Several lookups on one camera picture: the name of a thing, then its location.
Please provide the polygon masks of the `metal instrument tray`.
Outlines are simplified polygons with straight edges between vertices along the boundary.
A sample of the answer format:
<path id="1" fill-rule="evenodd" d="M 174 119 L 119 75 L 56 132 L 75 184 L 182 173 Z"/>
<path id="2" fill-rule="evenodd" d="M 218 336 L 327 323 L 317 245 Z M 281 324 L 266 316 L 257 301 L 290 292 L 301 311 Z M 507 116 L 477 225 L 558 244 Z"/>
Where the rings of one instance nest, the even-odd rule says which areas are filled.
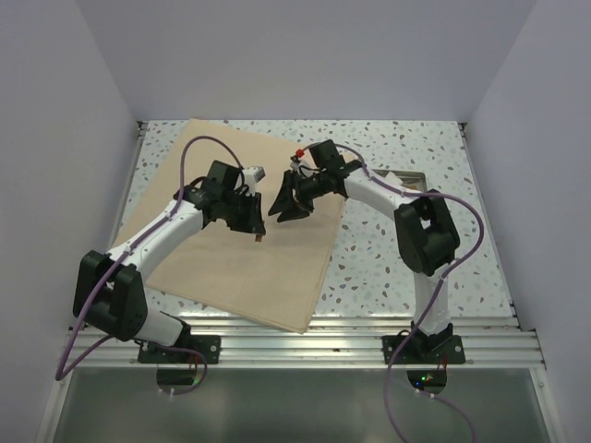
<path id="1" fill-rule="evenodd" d="M 421 173 L 421 172 L 397 171 L 397 170 L 386 170 L 386 169 L 372 169 L 372 172 L 376 176 L 378 176 L 380 178 L 380 180 L 383 182 L 385 182 L 384 176 L 388 172 L 393 172 L 403 181 L 403 184 L 401 186 L 393 186 L 396 188 L 404 187 L 404 188 L 410 189 L 413 192 L 426 192 L 428 190 L 426 176 L 424 173 Z"/>

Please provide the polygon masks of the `white gauze pad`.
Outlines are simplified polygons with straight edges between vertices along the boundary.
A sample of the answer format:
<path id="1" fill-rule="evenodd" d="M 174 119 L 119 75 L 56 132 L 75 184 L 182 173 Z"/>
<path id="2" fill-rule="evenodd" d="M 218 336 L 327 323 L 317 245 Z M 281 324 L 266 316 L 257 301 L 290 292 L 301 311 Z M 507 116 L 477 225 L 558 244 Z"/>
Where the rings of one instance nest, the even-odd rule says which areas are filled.
<path id="1" fill-rule="evenodd" d="M 403 181 L 393 172 L 388 172 L 384 176 L 384 180 L 386 183 L 388 183 L 392 186 L 401 186 L 403 184 Z"/>

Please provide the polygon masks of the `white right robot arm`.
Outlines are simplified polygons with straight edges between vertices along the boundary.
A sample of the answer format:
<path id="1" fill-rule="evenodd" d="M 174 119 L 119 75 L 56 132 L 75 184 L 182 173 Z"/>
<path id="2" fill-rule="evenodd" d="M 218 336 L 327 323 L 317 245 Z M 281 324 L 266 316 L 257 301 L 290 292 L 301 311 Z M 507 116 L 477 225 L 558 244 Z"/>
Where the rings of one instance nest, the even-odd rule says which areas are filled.
<path id="1" fill-rule="evenodd" d="M 278 222 L 304 219 L 313 212 L 314 200 L 328 194 L 364 203 L 394 222 L 399 256 L 414 273 L 414 324 L 421 333 L 411 340 L 411 350 L 419 361 L 434 361 L 444 351 L 440 334 L 451 325 L 443 272 L 460 245 L 444 199 L 383 182 L 364 161 L 346 160 L 326 140 L 291 157 L 268 214 Z"/>

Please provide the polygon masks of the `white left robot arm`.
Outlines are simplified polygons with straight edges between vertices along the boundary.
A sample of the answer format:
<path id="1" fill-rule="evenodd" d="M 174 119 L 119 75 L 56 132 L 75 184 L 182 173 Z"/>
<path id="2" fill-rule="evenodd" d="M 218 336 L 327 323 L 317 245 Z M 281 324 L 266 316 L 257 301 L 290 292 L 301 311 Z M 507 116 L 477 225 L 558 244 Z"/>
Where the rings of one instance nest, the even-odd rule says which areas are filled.
<path id="1" fill-rule="evenodd" d="M 246 169 L 215 161 L 208 173 L 178 189 L 147 226 L 106 253 L 80 262 L 73 313 L 120 341 L 151 341 L 171 362 L 191 354 L 192 340 L 179 318 L 148 306 L 144 284 L 187 239 L 217 221 L 234 232 L 265 233 L 258 183 L 260 166 Z"/>

